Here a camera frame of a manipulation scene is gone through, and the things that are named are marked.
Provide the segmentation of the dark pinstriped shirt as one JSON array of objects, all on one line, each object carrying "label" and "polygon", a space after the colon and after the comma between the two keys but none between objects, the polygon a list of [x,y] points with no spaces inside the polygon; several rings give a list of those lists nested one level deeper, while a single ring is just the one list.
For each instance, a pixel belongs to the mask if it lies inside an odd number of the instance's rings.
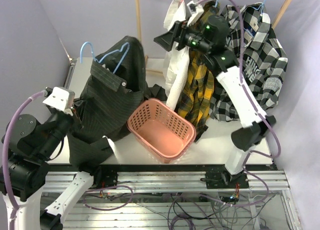
[{"label": "dark pinstriped shirt", "polygon": [[147,84],[144,50],[137,38],[125,36],[95,56],[90,76],[74,101],[82,128],[67,134],[70,164],[95,167],[112,156],[109,140],[128,135],[127,120],[149,98],[167,100],[163,87]]}]

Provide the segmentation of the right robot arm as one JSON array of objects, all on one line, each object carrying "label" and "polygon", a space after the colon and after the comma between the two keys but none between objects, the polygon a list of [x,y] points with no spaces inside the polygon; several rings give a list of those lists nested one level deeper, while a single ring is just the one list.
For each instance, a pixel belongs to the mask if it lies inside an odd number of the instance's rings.
[{"label": "right robot arm", "polygon": [[193,30],[187,21],[174,22],[168,32],[154,38],[167,52],[174,43],[179,51],[185,46],[203,54],[203,62],[225,89],[240,119],[241,128],[231,133],[233,150],[221,173],[221,184],[233,187],[242,176],[245,164],[256,145],[276,123],[261,108],[246,81],[235,54],[226,47],[229,26],[224,17],[212,15],[200,31]]}]

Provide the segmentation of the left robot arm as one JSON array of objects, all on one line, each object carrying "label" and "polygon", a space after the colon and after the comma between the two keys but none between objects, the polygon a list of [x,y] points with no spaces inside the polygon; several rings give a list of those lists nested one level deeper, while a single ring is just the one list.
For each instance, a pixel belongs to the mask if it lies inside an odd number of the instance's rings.
[{"label": "left robot arm", "polygon": [[78,169],[71,184],[44,210],[41,196],[50,170],[49,161],[65,139],[71,139],[74,118],[54,111],[39,123],[30,114],[17,113],[7,126],[0,169],[0,190],[7,207],[9,229],[62,229],[67,215],[81,196],[102,183],[101,163],[113,155],[106,137],[88,144],[77,141],[71,156]]}]

